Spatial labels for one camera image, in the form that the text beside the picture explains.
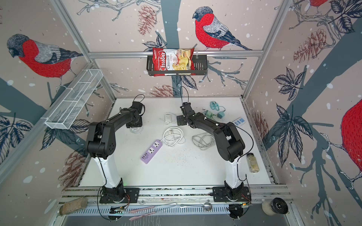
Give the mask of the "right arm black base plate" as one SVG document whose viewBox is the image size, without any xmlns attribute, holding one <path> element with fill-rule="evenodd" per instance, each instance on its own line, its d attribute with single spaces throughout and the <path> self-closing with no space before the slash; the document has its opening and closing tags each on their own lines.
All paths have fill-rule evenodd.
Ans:
<svg viewBox="0 0 362 226">
<path fill-rule="evenodd" d="M 251 202 L 251 192 L 248 187 L 231 189 L 228 187 L 213 187 L 210 195 L 214 202 Z"/>
</svg>

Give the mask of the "metal spoon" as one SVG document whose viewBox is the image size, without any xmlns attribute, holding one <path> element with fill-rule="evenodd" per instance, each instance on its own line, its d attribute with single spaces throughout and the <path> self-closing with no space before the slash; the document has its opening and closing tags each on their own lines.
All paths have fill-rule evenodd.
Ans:
<svg viewBox="0 0 362 226">
<path fill-rule="evenodd" d="M 195 208 L 202 208 L 205 211 L 211 211 L 212 210 L 212 204 L 209 202 L 205 202 L 204 204 L 201 205 L 189 205 L 189 204 L 181 204 L 180 208 L 191 208 L 191 207 L 195 207 Z"/>
</svg>

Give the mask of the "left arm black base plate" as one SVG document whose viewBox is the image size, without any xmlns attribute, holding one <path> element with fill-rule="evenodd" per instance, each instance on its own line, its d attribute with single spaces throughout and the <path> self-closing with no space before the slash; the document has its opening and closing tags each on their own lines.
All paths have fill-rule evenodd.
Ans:
<svg viewBox="0 0 362 226">
<path fill-rule="evenodd" d="M 102 187 L 100 191 L 99 203 L 115 204 L 115 203 L 137 203 L 139 197 L 139 188 L 106 188 Z"/>
</svg>

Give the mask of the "black wall basket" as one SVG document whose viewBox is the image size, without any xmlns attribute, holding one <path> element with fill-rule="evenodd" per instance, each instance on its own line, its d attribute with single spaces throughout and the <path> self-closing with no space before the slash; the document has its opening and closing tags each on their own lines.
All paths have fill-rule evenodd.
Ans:
<svg viewBox="0 0 362 226">
<path fill-rule="evenodd" d="M 152 56 L 149 55 L 147 57 L 147 65 L 146 70 L 148 71 L 149 76 L 157 76 L 158 74 L 165 74 L 166 76 L 171 75 L 206 75 L 208 70 L 208 64 L 207 64 L 207 55 L 194 55 L 192 58 L 192 61 L 194 63 L 194 70 L 186 70 L 186 71 L 155 71 L 154 70 L 154 64 L 152 60 Z"/>
</svg>

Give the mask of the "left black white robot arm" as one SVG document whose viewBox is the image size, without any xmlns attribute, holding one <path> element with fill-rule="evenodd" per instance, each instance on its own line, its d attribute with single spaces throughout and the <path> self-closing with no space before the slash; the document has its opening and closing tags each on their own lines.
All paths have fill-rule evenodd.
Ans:
<svg viewBox="0 0 362 226">
<path fill-rule="evenodd" d="M 123 126 L 127 128 L 142 127 L 145 105 L 133 101 L 131 107 L 121 108 L 118 114 L 101 122 L 90 124 L 87 135 L 86 150 L 93 158 L 105 184 L 100 188 L 101 203 L 120 203 L 126 198 L 123 180 L 119 175 L 113 153 L 116 149 L 116 131 Z"/>
</svg>

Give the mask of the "white blue power strip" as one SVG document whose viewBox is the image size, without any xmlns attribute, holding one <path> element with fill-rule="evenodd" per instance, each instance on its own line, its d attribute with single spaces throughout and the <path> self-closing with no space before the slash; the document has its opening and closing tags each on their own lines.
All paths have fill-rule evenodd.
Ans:
<svg viewBox="0 0 362 226">
<path fill-rule="evenodd" d="M 237 119 L 235 119 L 233 122 L 232 122 L 235 126 L 242 126 L 246 123 L 246 120 L 243 118 L 243 117 L 239 117 Z"/>
</svg>

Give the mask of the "black white tape roll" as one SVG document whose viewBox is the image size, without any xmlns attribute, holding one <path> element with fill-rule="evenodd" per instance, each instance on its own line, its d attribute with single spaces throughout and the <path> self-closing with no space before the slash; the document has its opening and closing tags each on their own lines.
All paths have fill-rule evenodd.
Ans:
<svg viewBox="0 0 362 226">
<path fill-rule="evenodd" d="M 268 216 L 275 214 L 285 215 L 289 212 L 288 204 L 282 198 L 274 198 L 271 201 L 264 201 L 262 203 L 262 210 Z"/>
</svg>

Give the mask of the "white charger adapter with cable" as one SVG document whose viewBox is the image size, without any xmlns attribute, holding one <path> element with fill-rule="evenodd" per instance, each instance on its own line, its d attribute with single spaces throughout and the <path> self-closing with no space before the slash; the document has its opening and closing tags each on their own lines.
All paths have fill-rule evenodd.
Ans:
<svg viewBox="0 0 362 226">
<path fill-rule="evenodd" d="M 169 124 L 176 122 L 176 118 L 177 118 L 177 115 L 174 113 L 165 113 L 163 122 L 166 125 L 169 125 Z"/>
</svg>

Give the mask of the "red Chuba cassava chips bag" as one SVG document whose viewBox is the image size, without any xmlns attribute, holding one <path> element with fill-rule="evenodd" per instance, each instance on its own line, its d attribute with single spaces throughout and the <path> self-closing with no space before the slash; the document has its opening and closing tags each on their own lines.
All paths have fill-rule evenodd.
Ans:
<svg viewBox="0 0 362 226">
<path fill-rule="evenodd" d="M 154 65 L 154 76 L 174 75 L 167 71 L 190 71 L 194 70 L 192 61 L 194 49 L 162 49 L 153 48 L 152 62 Z"/>
</svg>

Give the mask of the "pink chopsticks pair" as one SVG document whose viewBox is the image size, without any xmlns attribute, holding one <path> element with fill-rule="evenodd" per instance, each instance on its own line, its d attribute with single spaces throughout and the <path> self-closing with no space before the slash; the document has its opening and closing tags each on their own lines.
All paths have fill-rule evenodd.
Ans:
<svg viewBox="0 0 362 226">
<path fill-rule="evenodd" d="M 133 216 L 129 220 L 134 221 L 134 220 L 146 217 L 146 216 L 150 216 L 150 215 L 156 214 L 156 213 L 158 213 L 160 211 L 164 211 L 164 210 L 167 210 L 169 208 L 173 208 L 176 205 L 177 205 L 177 203 L 174 202 L 174 203 L 168 203 L 168 204 L 162 204 L 162 205 L 154 205 L 154 206 L 141 208 L 141 209 L 135 209 L 135 210 L 130 211 L 129 213 L 132 213 L 132 214 L 140 213 L 140 215 Z"/>
</svg>

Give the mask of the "glass spice jar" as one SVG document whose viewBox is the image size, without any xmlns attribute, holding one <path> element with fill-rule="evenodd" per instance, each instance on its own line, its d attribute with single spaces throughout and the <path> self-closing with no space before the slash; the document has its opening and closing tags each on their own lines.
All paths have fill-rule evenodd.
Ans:
<svg viewBox="0 0 362 226">
<path fill-rule="evenodd" d="M 258 173 L 260 171 L 258 162 L 253 153 L 247 154 L 248 168 L 251 173 Z"/>
</svg>

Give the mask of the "purple power strip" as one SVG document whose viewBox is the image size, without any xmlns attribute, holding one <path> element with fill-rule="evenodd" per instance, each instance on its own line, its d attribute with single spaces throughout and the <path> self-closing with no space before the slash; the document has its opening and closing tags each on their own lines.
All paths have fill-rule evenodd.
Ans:
<svg viewBox="0 0 362 226">
<path fill-rule="evenodd" d="M 145 164 L 148 164 L 150 160 L 156 155 L 156 153 L 163 146 L 163 143 L 160 140 L 155 140 L 155 142 L 149 147 L 149 149 L 141 157 L 141 161 Z"/>
</svg>

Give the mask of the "small white plug adapter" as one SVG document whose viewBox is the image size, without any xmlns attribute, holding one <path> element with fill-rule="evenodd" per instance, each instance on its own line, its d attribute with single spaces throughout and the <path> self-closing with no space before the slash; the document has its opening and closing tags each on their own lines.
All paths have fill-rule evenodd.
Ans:
<svg viewBox="0 0 362 226">
<path fill-rule="evenodd" d="M 139 133 L 141 133 L 143 131 L 143 127 L 130 128 L 129 130 L 133 134 L 139 134 Z"/>
</svg>

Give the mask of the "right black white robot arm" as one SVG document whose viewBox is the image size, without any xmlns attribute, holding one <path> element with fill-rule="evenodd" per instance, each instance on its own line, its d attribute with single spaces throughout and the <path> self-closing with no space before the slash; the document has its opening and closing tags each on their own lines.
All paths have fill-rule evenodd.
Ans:
<svg viewBox="0 0 362 226">
<path fill-rule="evenodd" d="M 228 162 L 224 181 L 226 197 L 237 200 L 244 189 L 244 182 L 239 178 L 238 158 L 243 155 L 246 147 L 238 129 L 232 122 L 221 123 L 207 118 L 202 113 L 196 113 L 190 102 L 183 102 L 180 108 L 183 114 L 177 116 L 179 126 L 188 125 L 214 137 L 219 155 Z"/>
</svg>

